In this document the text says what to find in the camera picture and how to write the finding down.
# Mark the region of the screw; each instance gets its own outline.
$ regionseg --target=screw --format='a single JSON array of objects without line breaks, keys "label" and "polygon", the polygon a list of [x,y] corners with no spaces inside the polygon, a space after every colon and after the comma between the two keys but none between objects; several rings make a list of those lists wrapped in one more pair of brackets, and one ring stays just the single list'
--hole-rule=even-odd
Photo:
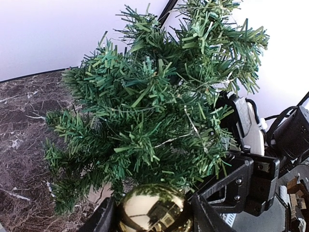
[{"label": "screw", "polygon": [[240,200],[240,196],[239,195],[234,196],[234,200],[238,202]]},{"label": "screw", "polygon": [[238,184],[238,185],[241,185],[241,183],[242,183],[242,179],[236,179],[236,184]]}]

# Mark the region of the black bracket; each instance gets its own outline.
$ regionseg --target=black bracket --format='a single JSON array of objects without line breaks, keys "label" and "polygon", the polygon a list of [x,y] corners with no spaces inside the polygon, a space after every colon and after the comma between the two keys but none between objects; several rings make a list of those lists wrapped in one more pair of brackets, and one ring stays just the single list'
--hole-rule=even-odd
[{"label": "black bracket", "polygon": [[192,197],[195,232],[236,232],[229,227],[207,201],[194,194]]},{"label": "black bracket", "polygon": [[244,211],[259,216],[274,203],[280,161],[278,158],[244,154],[254,160],[249,196]]},{"label": "black bracket", "polygon": [[206,179],[204,185],[197,191],[203,202],[208,202],[218,213],[240,213],[245,208],[249,195],[253,160],[237,154],[226,166],[226,174],[219,173]]},{"label": "black bracket", "polygon": [[105,198],[98,209],[77,232],[113,232],[115,229],[116,201]]}]

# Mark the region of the dark marble surface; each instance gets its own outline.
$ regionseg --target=dark marble surface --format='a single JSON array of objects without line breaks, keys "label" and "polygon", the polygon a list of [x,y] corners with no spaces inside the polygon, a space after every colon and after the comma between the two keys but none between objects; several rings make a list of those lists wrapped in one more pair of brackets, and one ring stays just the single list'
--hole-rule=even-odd
[{"label": "dark marble surface", "polygon": [[43,117],[71,102],[59,72],[0,83],[0,222],[8,232],[71,232],[88,216],[88,204],[54,215],[43,160],[45,138],[60,142]]}]

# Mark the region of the black plastic part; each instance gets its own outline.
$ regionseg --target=black plastic part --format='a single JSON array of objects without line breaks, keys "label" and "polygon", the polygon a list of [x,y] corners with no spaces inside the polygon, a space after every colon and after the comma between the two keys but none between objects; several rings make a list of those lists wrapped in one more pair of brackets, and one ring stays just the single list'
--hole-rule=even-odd
[{"label": "black plastic part", "polygon": [[194,232],[236,232],[223,221],[213,207],[197,194],[193,195]]},{"label": "black plastic part", "polygon": [[273,122],[273,124],[271,124],[269,130],[267,131],[267,139],[266,142],[268,144],[268,146],[272,146],[271,140],[273,139],[275,130],[278,128],[278,126],[280,125],[280,123],[282,122],[282,120],[288,115],[288,113],[291,110],[297,109],[297,106],[291,106],[287,109],[285,109],[284,111],[281,112],[281,114],[278,115],[278,117],[276,118],[276,120]]},{"label": "black plastic part", "polygon": [[282,155],[281,151],[276,147],[276,145],[273,145],[272,147],[266,147],[265,156],[275,157],[280,160],[278,179],[280,179],[283,175],[295,167],[293,163],[291,163],[290,159]]},{"label": "black plastic part", "polygon": [[114,232],[115,217],[115,199],[106,198],[77,232]]},{"label": "black plastic part", "polygon": [[[230,167],[225,167],[227,176],[221,171],[219,179],[215,176],[205,179],[205,184],[197,191],[200,200],[208,202],[218,213],[242,212],[249,194],[253,160],[238,154],[229,164]],[[222,201],[217,203],[212,195],[217,195]]]},{"label": "black plastic part", "polygon": [[274,202],[280,170],[278,158],[245,154],[254,160],[250,193],[244,211],[259,216],[267,211]]},{"label": "black plastic part", "polygon": [[300,106],[274,132],[281,153],[294,160],[309,156],[309,111]]},{"label": "black plastic part", "polygon": [[252,125],[246,99],[239,98],[235,94],[230,96],[226,92],[221,92],[220,95],[216,108],[228,105],[234,110],[232,114],[221,120],[221,127],[227,128],[233,133],[234,138],[243,150],[242,139],[248,135]]}]

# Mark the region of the white plastic component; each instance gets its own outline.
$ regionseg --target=white plastic component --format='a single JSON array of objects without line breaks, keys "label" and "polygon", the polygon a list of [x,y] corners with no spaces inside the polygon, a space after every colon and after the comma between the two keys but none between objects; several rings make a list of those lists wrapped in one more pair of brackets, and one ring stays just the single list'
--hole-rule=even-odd
[{"label": "white plastic component", "polygon": [[288,201],[289,195],[288,195],[287,187],[284,186],[284,185],[281,185],[279,187],[279,190],[280,190],[280,198],[285,202],[286,205],[288,205],[289,204],[289,201]]},{"label": "white plastic component", "polygon": [[249,110],[252,125],[251,125],[248,135],[244,137],[242,140],[243,140],[244,145],[250,146],[250,153],[264,156],[265,155],[265,151],[264,151],[265,142],[263,138],[263,133],[261,132],[261,128],[259,127],[259,125],[257,125],[256,123],[252,105],[249,102],[247,102],[247,105],[248,105],[248,110]]},{"label": "white plastic component", "polygon": [[298,220],[299,220],[299,226],[298,226],[298,228],[299,228],[299,231],[301,231],[301,232],[306,232],[306,221],[303,219],[303,218],[300,218],[300,217],[298,217],[297,218]]},{"label": "white plastic component", "polygon": [[236,215],[237,214],[222,214],[221,217],[226,222],[227,225],[233,227]]},{"label": "white plastic component", "polygon": [[266,123],[266,120],[264,118],[260,118],[260,125],[259,127],[261,128],[261,130],[266,130],[268,125]]}]

